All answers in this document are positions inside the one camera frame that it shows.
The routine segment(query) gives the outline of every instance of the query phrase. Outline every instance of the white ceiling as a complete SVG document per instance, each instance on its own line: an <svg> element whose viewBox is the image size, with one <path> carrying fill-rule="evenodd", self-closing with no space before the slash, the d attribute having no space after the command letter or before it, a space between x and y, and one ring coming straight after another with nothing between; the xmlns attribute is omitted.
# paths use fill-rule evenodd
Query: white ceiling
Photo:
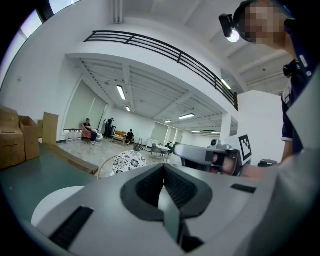
<svg viewBox="0 0 320 256"><path fill-rule="evenodd" d="M95 80L116 108L126 110L128 106L133 113L162 123L171 120L169 125L185 131L221 131L222 113L213 103L205 101L200 92L196 95L182 84L165 79L160 70L149 72L120 60L80 60L82 68L88 71L84 73ZM117 85L122 86L126 100L121 98ZM186 120L178 118L187 114L195 116ZM231 134L237 131L237 124L232 122Z"/></svg>
<svg viewBox="0 0 320 256"><path fill-rule="evenodd" d="M247 43L241 38L236 43L229 42L222 32L219 15L233 14L242 1L123 0L123 17L125 22L126 16L132 14L152 15L158 21L163 19L184 25L223 52L247 85L250 85L249 90L279 94L287 85L284 76L279 73L282 73L283 66L288 64L292 57L281 50ZM232 91L242 93L239 83L228 70L221 71L222 78L228 81ZM279 81L284 83L275 88Z"/></svg>

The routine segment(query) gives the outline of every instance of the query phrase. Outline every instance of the window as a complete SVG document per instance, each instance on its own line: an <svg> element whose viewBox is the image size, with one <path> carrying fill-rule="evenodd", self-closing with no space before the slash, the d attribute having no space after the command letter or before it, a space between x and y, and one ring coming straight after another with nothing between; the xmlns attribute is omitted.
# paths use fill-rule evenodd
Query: window
<svg viewBox="0 0 320 256"><path fill-rule="evenodd" d="M88 115L90 124L94 129L98 129L101 118L105 112L106 103L98 96L95 97L91 111Z"/></svg>
<svg viewBox="0 0 320 256"><path fill-rule="evenodd" d="M170 131L168 132L168 140L167 143L171 142L171 145L175 143L175 137L176 137L177 129L171 127Z"/></svg>
<svg viewBox="0 0 320 256"><path fill-rule="evenodd" d="M6 53L3 57L1 66L0 66L0 89L2 87L2 83L5 80L7 71L11 65L11 62L14 60L15 56L19 52L20 48L24 45L26 39L21 35L20 32L16 33L11 44L9 45Z"/></svg>
<svg viewBox="0 0 320 256"><path fill-rule="evenodd" d="M184 134L183 130L178 130L178 133L175 138L175 143L181 143L182 135Z"/></svg>
<svg viewBox="0 0 320 256"><path fill-rule="evenodd" d="M106 105L84 82L80 82L66 115L64 129L79 129L87 118L92 128L98 129Z"/></svg>
<svg viewBox="0 0 320 256"><path fill-rule="evenodd" d="M64 8L79 2L80 0L49 0L53 14L56 14Z"/></svg>
<svg viewBox="0 0 320 256"><path fill-rule="evenodd" d="M22 32L29 38L42 25L39 15L34 10L21 26Z"/></svg>
<svg viewBox="0 0 320 256"><path fill-rule="evenodd" d="M151 139L157 140L164 144L168 132L168 126L156 122L152 131Z"/></svg>

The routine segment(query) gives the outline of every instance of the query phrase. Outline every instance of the stacked cardboard boxes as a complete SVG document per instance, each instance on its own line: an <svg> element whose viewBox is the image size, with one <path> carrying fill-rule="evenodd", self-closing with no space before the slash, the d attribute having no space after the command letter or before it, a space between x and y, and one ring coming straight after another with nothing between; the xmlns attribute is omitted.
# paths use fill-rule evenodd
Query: stacked cardboard boxes
<svg viewBox="0 0 320 256"><path fill-rule="evenodd" d="M39 128L28 116L0 106L0 170L39 156Z"/></svg>

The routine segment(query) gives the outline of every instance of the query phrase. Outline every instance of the black metal railing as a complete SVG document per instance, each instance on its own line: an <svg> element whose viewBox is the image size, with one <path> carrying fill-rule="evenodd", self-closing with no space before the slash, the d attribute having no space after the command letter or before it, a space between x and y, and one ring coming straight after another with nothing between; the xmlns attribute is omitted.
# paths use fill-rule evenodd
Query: black metal railing
<svg viewBox="0 0 320 256"><path fill-rule="evenodd" d="M138 46L166 56L202 77L236 108L235 95L225 87L219 77L195 58L168 43L141 34L113 30L93 31L93 33L85 40L85 42L90 41L115 42Z"/></svg>

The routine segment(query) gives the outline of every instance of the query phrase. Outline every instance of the standing person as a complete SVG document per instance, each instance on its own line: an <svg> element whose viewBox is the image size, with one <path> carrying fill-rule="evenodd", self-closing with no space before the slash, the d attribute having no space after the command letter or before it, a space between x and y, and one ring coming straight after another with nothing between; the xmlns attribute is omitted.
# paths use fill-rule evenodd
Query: standing person
<svg viewBox="0 0 320 256"><path fill-rule="evenodd" d="M129 146L131 142L134 142L134 133L132 132L132 129L128 132L128 134L126 135L126 141L128 142L127 145Z"/></svg>
<svg viewBox="0 0 320 256"><path fill-rule="evenodd" d="M285 141L282 161L303 150L297 131L287 116L288 109L298 99L310 81L319 55L312 39L304 34L304 28L294 19L289 19L271 1L249 0L240 4L233 16L233 24L239 35L246 41L281 49L290 54L293 61L284 66L284 74L290 78L290 85L282 96L283 129ZM213 163L218 156L213 156ZM234 160L226 157L222 166L224 174L233 170ZM242 176L261 178L265 169L246 164Z"/></svg>
<svg viewBox="0 0 320 256"><path fill-rule="evenodd" d="M104 136L105 136L106 138L110 137L110 132L111 132L111 128L112 128L112 121L114 121L114 118L113 118L113 117L110 118L110 119L108 120L108 122L106 123L106 125L105 125Z"/></svg>
<svg viewBox="0 0 320 256"><path fill-rule="evenodd" d="M91 127L91 124L90 124L90 119L87 118L83 125L84 125L84 128L86 128L88 131L91 132L91 144L95 145L97 143L96 139L97 139L98 133L93 131L93 128Z"/></svg>

